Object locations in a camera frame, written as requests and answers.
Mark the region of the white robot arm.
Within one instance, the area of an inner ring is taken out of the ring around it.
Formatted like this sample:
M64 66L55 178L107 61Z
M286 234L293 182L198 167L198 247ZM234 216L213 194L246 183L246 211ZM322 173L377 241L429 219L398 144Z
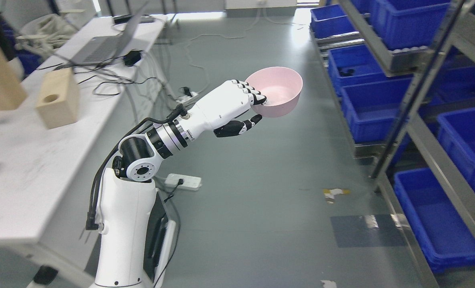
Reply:
M146 234L155 202L154 180L162 161L186 147L178 105L164 120L145 118L115 145L99 167L91 188L85 228L101 234L93 288L160 288L176 250L178 223L159 219L146 252Z

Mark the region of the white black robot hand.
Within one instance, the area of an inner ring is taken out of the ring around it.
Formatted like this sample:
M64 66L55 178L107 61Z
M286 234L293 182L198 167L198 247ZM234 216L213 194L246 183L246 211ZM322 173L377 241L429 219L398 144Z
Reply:
M236 120L236 117L266 101L267 97L247 82L227 80L197 101L185 119L179 118L179 125L190 140L197 139L204 131L213 131L219 138L242 135L263 117L259 114L248 120Z

